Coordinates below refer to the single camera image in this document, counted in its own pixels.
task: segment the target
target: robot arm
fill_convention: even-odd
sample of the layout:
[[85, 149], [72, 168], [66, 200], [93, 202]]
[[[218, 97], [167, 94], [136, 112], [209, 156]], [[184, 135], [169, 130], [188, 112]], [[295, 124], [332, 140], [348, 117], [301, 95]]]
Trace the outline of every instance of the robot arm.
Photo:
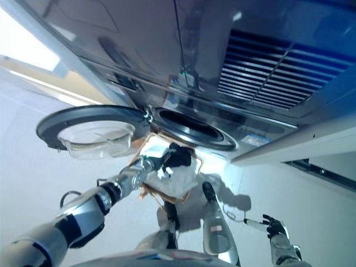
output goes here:
[[139, 188], [147, 174], [158, 170], [162, 158], [140, 156], [106, 183], [78, 196], [52, 222], [43, 224], [10, 244], [1, 266], [59, 266], [68, 248], [80, 248], [104, 228], [105, 215], [120, 199]]
[[268, 215], [264, 214], [263, 218], [266, 219], [263, 224], [268, 225], [266, 230], [271, 241], [273, 266], [311, 267], [309, 263], [301, 260], [299, 247], [290, 244], [286, 227], [279, 220]]

